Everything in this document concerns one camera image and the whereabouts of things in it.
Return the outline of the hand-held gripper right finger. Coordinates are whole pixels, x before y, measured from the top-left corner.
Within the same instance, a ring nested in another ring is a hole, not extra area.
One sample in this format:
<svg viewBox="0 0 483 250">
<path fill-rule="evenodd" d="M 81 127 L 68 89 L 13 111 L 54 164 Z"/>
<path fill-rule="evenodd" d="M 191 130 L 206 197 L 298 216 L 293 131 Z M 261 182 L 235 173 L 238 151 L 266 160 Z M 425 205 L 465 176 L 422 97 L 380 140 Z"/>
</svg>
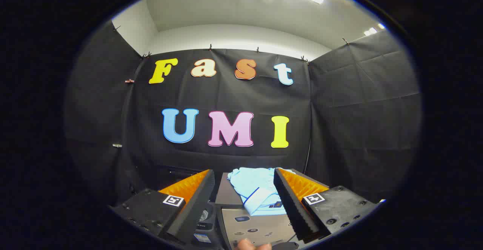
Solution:
<svg viewBox="0 0 483 250">
<path fill-rule="evenodd" d="M 380 205 L 345 186 L 328 188 L 282 168 L 275 169 L 273 184 L 295 236 L 305 243 L 356 225 Z"/>
</svg>

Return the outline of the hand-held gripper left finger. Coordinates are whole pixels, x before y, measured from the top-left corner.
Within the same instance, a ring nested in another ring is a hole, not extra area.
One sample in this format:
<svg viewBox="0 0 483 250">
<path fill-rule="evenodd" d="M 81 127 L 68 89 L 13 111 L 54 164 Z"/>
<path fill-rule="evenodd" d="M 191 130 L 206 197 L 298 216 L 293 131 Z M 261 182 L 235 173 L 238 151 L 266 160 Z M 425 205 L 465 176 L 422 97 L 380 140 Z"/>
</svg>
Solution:
<svg viewBox="0 0 483 250">
<path fill-rule="evenodd" d="M 161 190 L 146 188 L 111 209 L 151 237 L 186 245 L 194 236 L 214 185 L 214 171 L 207 169 Z"/>
</svg>

